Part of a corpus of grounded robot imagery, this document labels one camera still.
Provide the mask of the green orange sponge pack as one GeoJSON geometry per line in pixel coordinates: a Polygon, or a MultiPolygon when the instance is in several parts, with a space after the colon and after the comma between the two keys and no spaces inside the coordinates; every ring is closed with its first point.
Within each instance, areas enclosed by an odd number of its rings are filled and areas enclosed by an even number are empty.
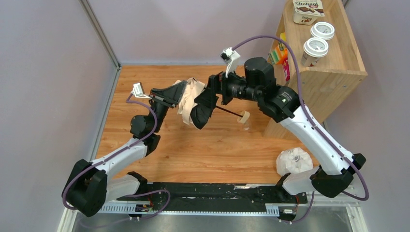
{"type": "Polygon", "coordinates": [[[284,45],[278,44],[268,56],[272,64],[283,64],[288,57],[288,50],[284,45]]]}

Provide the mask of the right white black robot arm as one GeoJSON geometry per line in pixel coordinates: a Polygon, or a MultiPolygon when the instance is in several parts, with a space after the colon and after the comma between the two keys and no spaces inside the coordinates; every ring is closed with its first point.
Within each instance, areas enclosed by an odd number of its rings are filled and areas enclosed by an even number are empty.
{"type": "Polygon", "coordinates": [[[292,88],[278,85],[274,68],[266,59],[250,58],[245,62],[244,70],[244,77],[234,72],[220,72],[209,77],[190,112],[194,126],[201,129],[206,125],[218,98],[224,105],[234,98],[257,102],[261,112],[297,137],[319,162],[319,166],[311,170],[286,173],[277,182],[283,193],[297,195],[317,191],[329,198],[345,193],[353,176],[366,162],[365,157],[339,145],[310,114],[292,88]]]}

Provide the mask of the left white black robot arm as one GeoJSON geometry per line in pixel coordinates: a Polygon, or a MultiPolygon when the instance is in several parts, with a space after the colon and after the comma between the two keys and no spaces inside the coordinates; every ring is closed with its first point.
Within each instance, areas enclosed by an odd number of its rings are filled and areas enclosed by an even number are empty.
{"type": "Polygon", "coordinates": [[[105,203],[136,194],[144,178],[135,172],[121,178],[115,175],[156,149],[163,120],[170,108],[177,107],[187,84],[187,81],[177,81],[167,88],[153,88],[148,94],[141,83],[134,84],[126,102],[145,107],[149,114],[131,119],[132,137],[121,147],[102,158],[81,159],[75,163],[62,192],[63,205],[91,217],[105,203]]]}

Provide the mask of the near white lidded cup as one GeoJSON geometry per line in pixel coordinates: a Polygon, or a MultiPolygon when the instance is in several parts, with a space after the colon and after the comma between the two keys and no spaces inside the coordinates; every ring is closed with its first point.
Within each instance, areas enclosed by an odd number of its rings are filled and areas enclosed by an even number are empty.
{"type": "Polygon", "coordinates": [[[307,67],[316,66],[318,61],[325,57],[329,51],[328,42],[324,39],[312,37],[303,45],[301,64],[307,67]]]}

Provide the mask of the yellow green item on shelf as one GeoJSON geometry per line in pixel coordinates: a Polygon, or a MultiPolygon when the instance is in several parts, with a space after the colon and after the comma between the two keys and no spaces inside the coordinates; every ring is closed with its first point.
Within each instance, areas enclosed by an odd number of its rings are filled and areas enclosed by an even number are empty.
{"type": "Polygon", "coordinates": [[[283,42],[286,41],[286,33],[285,33],[285,32],[282,32],[282,33],[280,34],[280,38],[282,39],[282,42],[279,42],[279,43],[278,43],[279,50],[280,50],[280,51],[287,51],[287,47],[283,44],[283,42]]]}

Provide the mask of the white lidded cup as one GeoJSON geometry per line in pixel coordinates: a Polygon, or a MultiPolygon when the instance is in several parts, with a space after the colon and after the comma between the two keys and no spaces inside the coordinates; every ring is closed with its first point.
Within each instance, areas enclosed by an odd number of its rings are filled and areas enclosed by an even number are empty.
{"type": "Polygon", "coordinates": [[[310,29],[311,37],[317,37],[326,41],[332,39],[335,35],[335,28],[327,22],[317,22],[310,29]]]}
{"type": "Polygon", "coordinates": [[[325,57],[329,51],[328,42],[324,39],[312,37],[303,45],[301,64],[307,67],[316,66],[318,61],[325,57]]]}

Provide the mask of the crumpled white plastic bag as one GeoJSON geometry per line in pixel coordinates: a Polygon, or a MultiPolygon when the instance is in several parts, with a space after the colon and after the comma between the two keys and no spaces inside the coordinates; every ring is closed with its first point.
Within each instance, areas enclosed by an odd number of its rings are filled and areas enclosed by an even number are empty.
{"type": "Polygon", "coordinates": [[[282,151],[276,159],[276,171],[280,176],[298,174],[313,169],[310,155],[300,147],[282,151]]]}

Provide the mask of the wooden shelf unit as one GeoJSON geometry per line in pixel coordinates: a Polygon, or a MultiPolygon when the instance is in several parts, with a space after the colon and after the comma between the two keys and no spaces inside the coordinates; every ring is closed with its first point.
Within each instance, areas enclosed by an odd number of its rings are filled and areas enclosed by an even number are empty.
{"type": "MultiPolygon", "coordinates": [[[[325,17],[317,21],[332,24],[336,32],[328,41],[328,54],[316,66],[307,67],[300,63],[303,44],[311,37],[312,26],[294,23],[292,0],[286,1],[276,32],[276,35],[286,33],[298,62],[302,98],[319,123],[323,123],[368,76],[342,1],[322,0],[322,3],[325,17]]],[[[269,121],[264,136],[296,139],[273,120],[269,121]]]]}

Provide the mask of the far white lidded cup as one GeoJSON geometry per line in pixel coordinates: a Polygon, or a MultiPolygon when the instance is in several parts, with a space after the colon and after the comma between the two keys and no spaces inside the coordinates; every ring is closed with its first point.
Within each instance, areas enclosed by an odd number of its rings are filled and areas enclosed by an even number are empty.
{"type": "Polygon", "coordinates": [[[310,29],[311,37],[317,37],[326,41],[332,39],[335,35],[335,28],[327,22],[317,22],[310,29]]]}

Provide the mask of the black and beige folding umbrella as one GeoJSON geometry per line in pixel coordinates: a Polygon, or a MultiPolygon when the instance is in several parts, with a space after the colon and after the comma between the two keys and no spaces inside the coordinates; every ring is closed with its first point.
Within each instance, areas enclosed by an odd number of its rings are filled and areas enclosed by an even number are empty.
{"type": "MultiPolygon", "coordinates": [[[[177,106],[177,114],[181,115],[183,123],[187,125],[192,124],[196,129],[201,130],[208,123],[212,115],[212,111],[209,107],[206,107],[203,103],[195,102],[196,99],[199,100],[198,97],[200,94],[205,91],[205,83],[198,81],[194,77],[186,81],[187,85],[177,106]]],[[[237,116],[237,122],[243,126],[243,129],[246,131],[250,130],[250,113],[248,111],[236,113],[220,106],[216,106],[215,108],[237,116]]]]}

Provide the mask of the pink package on shelf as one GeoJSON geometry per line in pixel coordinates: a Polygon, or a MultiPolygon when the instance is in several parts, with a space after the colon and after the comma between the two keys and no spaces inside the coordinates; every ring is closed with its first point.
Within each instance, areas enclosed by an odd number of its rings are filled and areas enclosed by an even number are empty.
{"type": "Polygon", "coordinates": [[[288,58],[285,58],[283,60],[282,68],[283,68],[283,72],[284,72],[284,76],[285,76],[285,81],[288,82],[291,78],[288,58]]]}

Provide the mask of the Chobani yogurt cup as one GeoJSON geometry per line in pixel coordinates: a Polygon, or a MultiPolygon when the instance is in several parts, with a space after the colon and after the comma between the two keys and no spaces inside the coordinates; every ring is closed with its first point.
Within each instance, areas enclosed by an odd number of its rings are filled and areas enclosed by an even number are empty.
{"type": "Polygon", "coordinates": [[[293,21],[297,24],[311,25],[324,17],[321,0],[293,0],[293,21]]]}

